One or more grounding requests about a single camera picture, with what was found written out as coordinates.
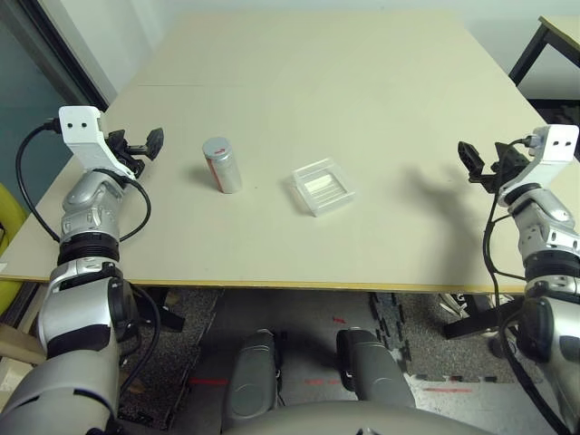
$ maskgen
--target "plastic container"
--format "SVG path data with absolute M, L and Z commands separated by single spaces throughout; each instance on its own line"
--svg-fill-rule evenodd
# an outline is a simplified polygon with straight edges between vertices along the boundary
M 317 161 L 292 174 L 296 189 L 316 217 L 342 207 L 354 198 L 351 183 L 332 159 Z

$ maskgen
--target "beige tabletop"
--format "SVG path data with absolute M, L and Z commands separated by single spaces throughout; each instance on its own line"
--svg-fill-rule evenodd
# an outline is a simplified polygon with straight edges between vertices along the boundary
M 542 15 L 539 20 L 580 51 L 580 15 Z
M 131 281 L 425 292 L 491 289 L 480 245 L 492 197 L 467 182 L 458 140 L 491 163 L 495 140 L 543 124 L 444 12 L 190 14 L 106 118 L 132 144 L 165 130 L 140 179 L 151 220 L 121 244 Z M 237 194 L 219 193 L 209 175 L 201 145 L 214 136 L 237 155 Z M 357 196 L 313 217 L 287 181 L 326 157 Z M 73 159 L 41 200 L 53 227 L 80 174 Z M 575 166 L 553 190 L 579 217 Z M 121 232 L 143 211 L 130 192 Z M 0 259 L 1 277 L 45 280 L 57 250 L 29 218 Z M 492 253 L 499 268 L 522 273 L 513 222 L 498 225 Z

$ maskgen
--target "yellow chair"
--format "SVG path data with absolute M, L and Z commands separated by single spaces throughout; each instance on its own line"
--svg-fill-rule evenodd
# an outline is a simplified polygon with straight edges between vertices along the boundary
M 26 220 L 26 213 L 18 201 L 0 183 L 0 224 L 4 235 L 0 240 L 0 255 L 6 250 L 16 233 Z M 0 314 L 12 303 L 22 283 L 17 281 L 0 281 Z

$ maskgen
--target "metal can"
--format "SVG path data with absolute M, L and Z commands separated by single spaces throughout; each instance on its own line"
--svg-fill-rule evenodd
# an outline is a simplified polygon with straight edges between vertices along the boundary
M 227 139 L 208 139 L 202 148 L 219 190 L 223 193 L 235 193 L 242 189 L 242 179 L 234 159 L 234 151 Z

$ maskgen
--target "robotic arm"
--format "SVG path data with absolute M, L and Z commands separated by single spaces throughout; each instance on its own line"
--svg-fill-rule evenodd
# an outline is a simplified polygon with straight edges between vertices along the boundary
M 490 193 L 498 187 L 498 204 L 516 222 L 527 280 L 517 347 L 544 372 L 572 432 L 580 424 L 580 236 L 572 214 L 547 186 L 573 160 L 577 138 L 572 125 L 534 130 L 524 140 L 534 157 L 529 163 L 511 147 L 496 144 L 495 175 L 481 175 L 483 161 L 475 148 L 459 143 L 469 181 Z
M 163 131 L 131 148 L 122 130 L 105 139 L 101 113 L 93 107 L 63 107 L 59 124 L 84 173 L 63 202 L 57 267 L 38 318 L 47 361 L 11 396 L 0 433 L 105 433 L 119 401 L 119 343 L 138 327 L 119 264 L 119 213 L 126 187 L 144 168 L 132 156 L 155 159 Z

